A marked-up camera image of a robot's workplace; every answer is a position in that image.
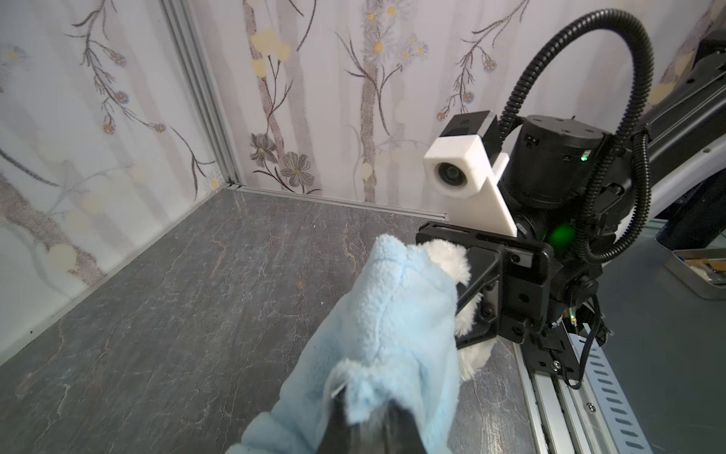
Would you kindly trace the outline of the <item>light blue fleece hoodie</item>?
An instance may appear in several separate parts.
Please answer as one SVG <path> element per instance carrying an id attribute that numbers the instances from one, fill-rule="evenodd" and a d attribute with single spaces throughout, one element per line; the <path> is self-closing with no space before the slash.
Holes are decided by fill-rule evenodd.
<path id="1" fill-rule="evenodd" d="M 426 452 L 448 452 L 459 399 L 457 301 L 456 280 L 424 247 L 379 236 L 272 410 L 258 414 L 229 452 L 316 452 L 336 393 L 346 423 L 364 423 L 393 403 L 413 417 Z"/>

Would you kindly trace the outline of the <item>white plush teddy bear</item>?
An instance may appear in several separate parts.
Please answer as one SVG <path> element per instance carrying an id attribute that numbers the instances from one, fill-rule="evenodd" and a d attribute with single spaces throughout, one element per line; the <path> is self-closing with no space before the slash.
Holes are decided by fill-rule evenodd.
<path id="1" fill-rule="evenodd" d="M 439 266 L 457 284 L 468 285 L 472 282 L 471 267 L 466 258 L 466 249 L 461 245 L 433 239 L 421 245 L 431 261 Z M 480 309 L 482 296 L 472 297 L 456 315 L 455 336 L 457 339 L 472 334 L 476 311 Z M 459 375 L 462 382 L 471 381 L 489 361 L 496 340 L 484 340 L 458 350 Z"/>

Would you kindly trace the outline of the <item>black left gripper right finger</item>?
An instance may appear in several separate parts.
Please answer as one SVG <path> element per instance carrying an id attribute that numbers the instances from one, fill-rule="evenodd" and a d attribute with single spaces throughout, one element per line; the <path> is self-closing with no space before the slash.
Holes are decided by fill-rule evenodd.
<path id="1" fill-rule="evenodd" d="M 397 405 L 391 405 L 386 410 L 382 438 L 386 454 L 427 453 L 414 416 Z"/>

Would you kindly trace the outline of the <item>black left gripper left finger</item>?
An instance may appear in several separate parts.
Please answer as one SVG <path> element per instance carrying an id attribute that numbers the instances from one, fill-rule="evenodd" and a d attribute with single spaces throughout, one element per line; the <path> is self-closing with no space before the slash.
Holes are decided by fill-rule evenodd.
<path id="1" fill-rule="evenodd" d="M 351 449 L 352 427 L 347 423 L 344 397 L 336 396 L 317 454 L 349 454 Z"/>

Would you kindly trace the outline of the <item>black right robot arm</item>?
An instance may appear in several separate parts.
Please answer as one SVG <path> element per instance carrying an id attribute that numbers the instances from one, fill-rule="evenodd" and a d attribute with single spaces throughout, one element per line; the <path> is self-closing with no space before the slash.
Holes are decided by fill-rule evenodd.
<path id="1" fill-rule="evenodd" d="M 615 132 L 576 119 L 521 115 L 540 75 L 576 39 L 607 30 L 627 45 L 633 82 Z M 416 239 L 458 282 L 459 376 L 468 381 L 505 338 L 529 370 L 582 384 L 586 352 L 609 329 L 597 298 L 604 266 L 646 223 L 720 166 L 706 160 L 725 137 L 725 32 L 699 42 L 690 72 L 654 107 L 652 44 L 633 17 L 603 9 L 556 34 L 527 66 L 502 115 L 460 113 L 423 166 L 449 202 L 447 224 Z"/>

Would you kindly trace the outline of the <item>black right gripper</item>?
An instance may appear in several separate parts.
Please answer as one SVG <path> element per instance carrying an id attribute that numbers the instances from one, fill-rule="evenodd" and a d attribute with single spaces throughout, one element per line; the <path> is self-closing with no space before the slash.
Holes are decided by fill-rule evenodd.
<path id="1" fill-rule="evenodd" d="M 543 242 L 429 221 L 416 242 L 433 239 L 466 249 L 472 282 L 457 284 L 457 314 L 482 296 L 473 333 L 456 338 L 458 350 L 503 338 L 521 345 L 532 366 L 547 371 L 552 363 L 566 385 L 582 384 L 592 346 L 602 346 L 609 335 L 597 300 L 601 265 L 557 259 Z"/>

